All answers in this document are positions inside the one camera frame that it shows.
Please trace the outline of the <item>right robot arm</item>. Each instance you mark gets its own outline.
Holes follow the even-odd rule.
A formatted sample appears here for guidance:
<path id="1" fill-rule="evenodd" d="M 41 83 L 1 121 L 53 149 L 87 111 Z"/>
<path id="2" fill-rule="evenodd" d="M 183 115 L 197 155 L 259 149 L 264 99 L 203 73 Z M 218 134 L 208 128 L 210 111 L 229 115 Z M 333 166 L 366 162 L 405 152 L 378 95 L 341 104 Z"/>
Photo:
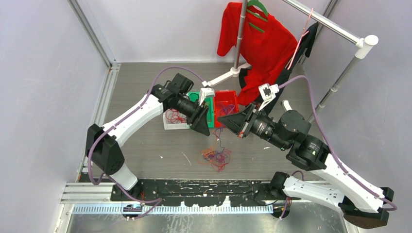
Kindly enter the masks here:
<path id="1" fill-rule="evenodd" d="M 309 134 L 311 124 L 297 111 L 289 109 L 274 121 L 250 104 L 241 112 L 219 117 L 218 121 L 240 138 L 252 133 L 287 151 L 286 158 L 294 166 L 331 184 L 326 188 L 276 172 L 268 185 L 273 198 L 309 200 L 342 214 L 346 221 L 363 229 L 387 225 L 390 214 L 383 206 L 385 201 L 393 200 L 394 191 L 374 186 L 345 168 L 326 143 Z"/>

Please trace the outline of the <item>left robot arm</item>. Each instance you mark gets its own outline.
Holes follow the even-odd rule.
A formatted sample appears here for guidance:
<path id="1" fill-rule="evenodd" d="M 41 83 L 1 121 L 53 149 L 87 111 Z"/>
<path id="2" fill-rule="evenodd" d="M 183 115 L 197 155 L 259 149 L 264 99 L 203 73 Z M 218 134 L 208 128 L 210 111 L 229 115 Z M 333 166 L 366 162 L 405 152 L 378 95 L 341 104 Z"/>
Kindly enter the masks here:
<path id="1" fill-rule="evenodd" d="M 96 165 L 122 188 L 129 200 L 137 200 L 142 193 L 138 178 L 128 168 L 121 151 L 124 143 L 148 123 L 167 110 L 177 110 L 186 117 L 190 129 L 209 136 L 205 98 L 215 95 L 215 90 L 202 82 L 198 100 L 191 101 L 187 93 L 193 87 L 192 80 L 178 73 L 164 85 L 154 84 L 143 98 L 116 119 L 99 126 L 91 125 L 86 136 L 86 156 L 90 165 Z"/>

